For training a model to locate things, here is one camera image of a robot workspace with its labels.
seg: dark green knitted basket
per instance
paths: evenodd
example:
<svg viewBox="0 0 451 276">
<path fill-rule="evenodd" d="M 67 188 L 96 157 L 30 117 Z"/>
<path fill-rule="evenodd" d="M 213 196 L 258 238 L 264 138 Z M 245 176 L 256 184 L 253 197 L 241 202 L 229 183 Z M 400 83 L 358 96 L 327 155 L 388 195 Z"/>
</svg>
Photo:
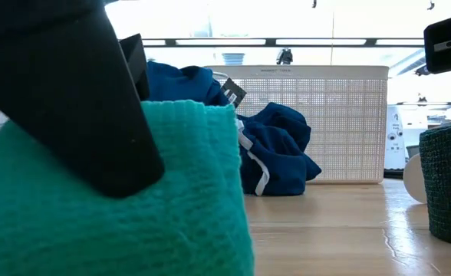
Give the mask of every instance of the dark green knitted basket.
<svg viewBox="0 0 451 276">
<path fill-rule="evenodd" d="M 420 135 L 420 157 L 432 235 L 451 243 L 451 126 Z"/>
</svg>

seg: wooden table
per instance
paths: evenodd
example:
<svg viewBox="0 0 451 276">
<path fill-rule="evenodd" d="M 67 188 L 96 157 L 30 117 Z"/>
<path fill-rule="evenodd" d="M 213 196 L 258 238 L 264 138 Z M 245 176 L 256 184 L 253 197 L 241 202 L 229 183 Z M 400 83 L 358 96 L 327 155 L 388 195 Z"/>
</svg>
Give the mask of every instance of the wooden table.
<svg viewBox="0 0 451 276">
<path fill-rule="evenodd" d="M 247 197 L 257 275 L 451 275 L 451 244 L 428 231 L 403 183 L 310 185 Z"/>
</svg>

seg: white plastic basket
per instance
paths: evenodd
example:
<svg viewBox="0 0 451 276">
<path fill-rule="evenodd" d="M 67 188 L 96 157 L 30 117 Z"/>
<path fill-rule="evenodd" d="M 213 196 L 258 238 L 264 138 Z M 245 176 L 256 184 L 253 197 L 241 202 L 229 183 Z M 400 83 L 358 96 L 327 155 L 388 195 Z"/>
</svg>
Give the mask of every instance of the white plastic basket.
<svg viewBox="0 0 451 276">
<path fill-rule="evenodd" d="M 275 102 L 305 116 L 312 128 L 306 153 L 323 169 L 313 182 L 383 181 L 388 67 L 209 68 L 248 93 L 238 114 L 252 116 Z"/>
</svg>

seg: navy blue garment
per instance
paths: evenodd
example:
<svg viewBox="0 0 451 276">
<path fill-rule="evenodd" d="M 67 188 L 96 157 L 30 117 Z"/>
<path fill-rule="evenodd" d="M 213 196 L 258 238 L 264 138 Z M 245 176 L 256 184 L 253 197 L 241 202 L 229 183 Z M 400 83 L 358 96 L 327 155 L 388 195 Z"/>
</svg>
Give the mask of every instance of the navy blue garment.
<svg viewBox="0 0 451 276">
<path fill-rule="evenodd" d="M 262 195 L 296 196 L 304 193 L 305 182 L 321 173 L 321 168 L 304 154 L 311 128 L 299 112 L 277 103 L 252 117 L 238 116 L 242 133 L 252 141 L 249 150 L 268 168 L 270 179 Z M 262 177 L 260 165 L 241 146 L 241 179 L 245 193 L 255 194 Z"/>
<path fill-rule="evenodd" d="M 229 100 L 212 77 L 212 70 L 190 66 L 183 69 L 147 62 L 150 95 L 147 100 L 194 100 L 205 105 L 225 106 Z"/>
</svg>

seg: teal knitted fabric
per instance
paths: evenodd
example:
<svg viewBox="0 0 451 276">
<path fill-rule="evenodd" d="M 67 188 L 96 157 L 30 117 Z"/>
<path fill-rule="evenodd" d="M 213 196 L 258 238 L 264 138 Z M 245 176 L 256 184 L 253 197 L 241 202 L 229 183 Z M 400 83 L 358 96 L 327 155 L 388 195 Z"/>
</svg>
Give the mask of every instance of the teal knitted fabric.
<svg viewBox="0 0 451 276">
<path fill-rule="evenodd" d="M 253 275 L 233 107 L 143 109 L 166 173 L 126 199 L 100 195 L 4 126 L 0 275 Z"/>
</svg>

